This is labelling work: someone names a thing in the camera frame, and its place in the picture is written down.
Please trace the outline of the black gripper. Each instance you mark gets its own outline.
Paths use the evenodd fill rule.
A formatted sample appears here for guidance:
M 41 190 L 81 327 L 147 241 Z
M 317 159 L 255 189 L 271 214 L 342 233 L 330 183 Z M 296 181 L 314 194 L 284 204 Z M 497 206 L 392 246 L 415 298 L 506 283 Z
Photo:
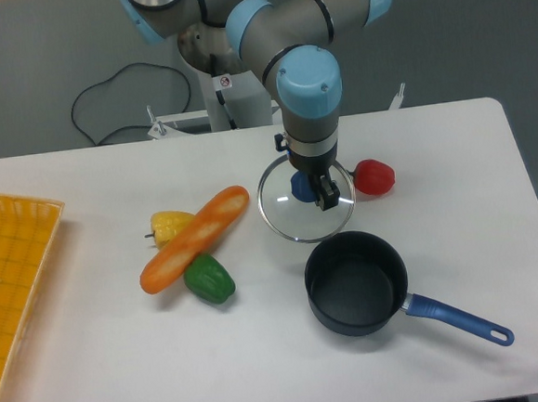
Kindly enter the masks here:
M 332 132 L 308 131 L 298 134 L 278 133 L 274 136 L 276 151 L 299 172 L 314 175 L 317 205 L 322 211 L 329 211 L 339 203 L 339 188 L 330 177 L 328 170 L 337 156 L 338 130 Z

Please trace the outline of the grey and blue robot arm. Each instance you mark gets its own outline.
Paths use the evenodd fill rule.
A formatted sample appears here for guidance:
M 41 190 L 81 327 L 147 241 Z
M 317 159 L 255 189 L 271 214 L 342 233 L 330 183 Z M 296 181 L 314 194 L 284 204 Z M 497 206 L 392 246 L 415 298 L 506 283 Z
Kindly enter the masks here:
M 148 40 L 162 42 L 193 25 L 225 33 L 247 70 L 282 109 L 276 148 L 308 178 L 322 210 L 338 204 L 329 174 L 337 153 L 343 80 L 327 47 L 349 27 L 368 27 L 392 0 L 119 0 Z

